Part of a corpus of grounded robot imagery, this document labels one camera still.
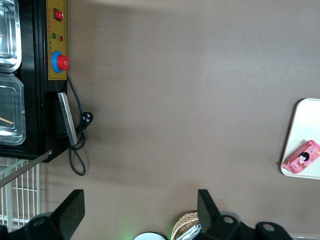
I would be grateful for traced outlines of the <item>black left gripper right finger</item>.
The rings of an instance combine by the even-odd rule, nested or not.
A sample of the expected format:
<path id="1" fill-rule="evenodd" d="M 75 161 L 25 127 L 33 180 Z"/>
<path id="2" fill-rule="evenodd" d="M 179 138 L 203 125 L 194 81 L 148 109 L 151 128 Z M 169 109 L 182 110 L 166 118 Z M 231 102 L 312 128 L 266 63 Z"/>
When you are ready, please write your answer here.
<path id="1" fill-rule="evenodd" d="M 216 219 L 221 216 L 218 207 L 207 189 L 198 190 L 197 215 L 203 232 L 207 232 Z"/>

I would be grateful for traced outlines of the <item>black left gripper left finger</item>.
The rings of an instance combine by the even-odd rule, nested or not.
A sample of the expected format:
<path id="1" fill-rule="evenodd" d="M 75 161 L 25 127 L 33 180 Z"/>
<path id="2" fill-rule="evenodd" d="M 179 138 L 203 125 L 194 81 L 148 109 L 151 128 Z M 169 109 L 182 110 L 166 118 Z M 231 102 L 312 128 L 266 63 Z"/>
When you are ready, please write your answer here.
<path id="1" fill-rule="evenodd" d="M 83 189 L 73 190 L 51 214 L 51 220 L 62 240 L 70 240 L 85 216 Z"/>

